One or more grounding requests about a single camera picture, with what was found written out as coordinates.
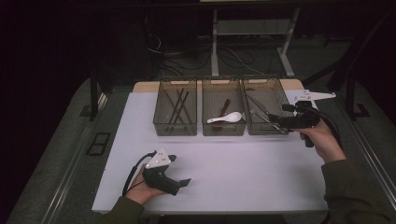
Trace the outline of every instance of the white spoon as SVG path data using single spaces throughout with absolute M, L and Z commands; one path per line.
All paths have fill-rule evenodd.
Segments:
M 208 120 L 207 120 L 207 123 L 212 123 L 212 122 L 220 121 L 220 120 L 228 121 L 228 122 L 237 122 L 237 121 L 239 121 L 241 118 L 242 118 L 241 113 L 239 113 L 239 112 L 233 112 L 233 113 L 231 113 L 231 114 L 229 114 L 229 115 L 226 115 L 226 116 L 224 116 L 224 117 L 215 118 L 215 119 L 208 119 Z

